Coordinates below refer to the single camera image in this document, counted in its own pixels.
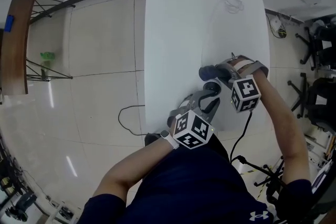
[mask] green object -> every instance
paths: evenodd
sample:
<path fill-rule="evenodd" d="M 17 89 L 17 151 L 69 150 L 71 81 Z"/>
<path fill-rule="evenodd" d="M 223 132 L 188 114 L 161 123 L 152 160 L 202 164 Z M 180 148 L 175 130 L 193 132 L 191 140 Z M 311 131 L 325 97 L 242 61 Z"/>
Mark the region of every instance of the green object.
<path fill-rule="evenodd" d="M 53 52 L 41 52 L 40 53 L 41 57 L 43 60 L 54 60 L 55 59 L 55 54 Z"/>

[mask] navy t-shirt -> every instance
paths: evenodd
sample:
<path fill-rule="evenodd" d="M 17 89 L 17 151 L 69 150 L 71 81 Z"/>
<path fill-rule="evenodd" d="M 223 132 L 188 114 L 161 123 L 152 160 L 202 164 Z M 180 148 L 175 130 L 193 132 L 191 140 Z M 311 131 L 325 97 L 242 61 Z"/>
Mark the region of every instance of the navy t-shirt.
<path fill-rule="evenodd" d="M 277 215 L 299 217 L 311 199 L 311 184 L 297 180 L 279 195 Z M 133 202 L 112 194 L 90 198 L 85 223 L 273 223 L 266 204 L 247 191 L 237 170 L 207 147 L 180 147 L 144 179 Z"/>

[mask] white watch strap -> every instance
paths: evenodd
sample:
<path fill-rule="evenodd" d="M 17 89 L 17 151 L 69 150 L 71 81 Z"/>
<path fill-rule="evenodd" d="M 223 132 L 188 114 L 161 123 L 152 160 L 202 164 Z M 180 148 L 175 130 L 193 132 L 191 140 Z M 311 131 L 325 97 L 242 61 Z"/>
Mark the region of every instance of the white watch strap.
<path fill-rule="evenodd" d="M 254 63 L 254 62 L 251 61 L 251 60 L 243 60 L 243 61 L 240 61 L 240 62 L 236 63 L 236 65 L 233 66 L 233 67 L 234 67 L 234 69 L 236 69 L 238 71 L 240 68 L 243 68 L 244 66 L 249 65 L 251 63 Z"/>
<path fill-rule="evenodd" d="M 171 135 L 167 135 L 164 139 L 166 139 L 174 149 L 177 149 L 180 146 L 180 144 Z"/>

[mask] black office chair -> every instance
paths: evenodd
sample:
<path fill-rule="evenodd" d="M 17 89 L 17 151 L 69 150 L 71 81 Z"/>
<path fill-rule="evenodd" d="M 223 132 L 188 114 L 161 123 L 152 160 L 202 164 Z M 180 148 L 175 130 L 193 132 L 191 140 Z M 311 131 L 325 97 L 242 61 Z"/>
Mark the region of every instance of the black office chair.
<path fill-rule="evenodd" d="M 305 117 L 309 118 L 312 124 L 335 135 L 336 79 L 319 78 L 312 86 L 309 86 L 306 73 L 301 73 L 301 76 L 303 77 L 302 90 L 299 90 L 291 81 L 287 82 L 299 94 L 299 100 L 293 106 L 292 111 L 301 105 L 300 113 L 297 115 L 298 118 L 303 117 L 304 109 L 307 109 L 308 114 Z M 318 95 L 325 98 L 327 103 L 316 104 Z"/>
<path fill-rule="evenodd" d="M 295 34 L 296 38 L 300 38 L 307 46 L 308 52 L 306 53 L 303 60 L 300 60 L 300 64 L 305 65 L 310 56 L 313 58 L 313 66 L 311 70 L 316 68 L 316 62 L 321 66 L 335 66 L 336 64 L 336 26 L 319 26 L 315 34 L 311 36 L 309 34 L 309 28 L 305 27 L 305 31 L 308 32 L 309 41 L 300 36 L 298 33 Z M 330 41 L 331 47 L 323 49 L 322 41 Z"/>

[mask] wristwatch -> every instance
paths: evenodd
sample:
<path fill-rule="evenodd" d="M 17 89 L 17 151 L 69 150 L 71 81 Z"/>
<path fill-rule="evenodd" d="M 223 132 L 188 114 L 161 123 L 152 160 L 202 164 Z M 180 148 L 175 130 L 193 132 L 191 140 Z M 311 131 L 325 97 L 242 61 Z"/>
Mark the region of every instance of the wristwatch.
<path fill-rule="evenodd" d="M 163 130 L 160 135 L 163 139 L 166 139 L 174 149 L 177 149 L 180 146 L 180 144 L 170 135 L 168 131 Z"/>

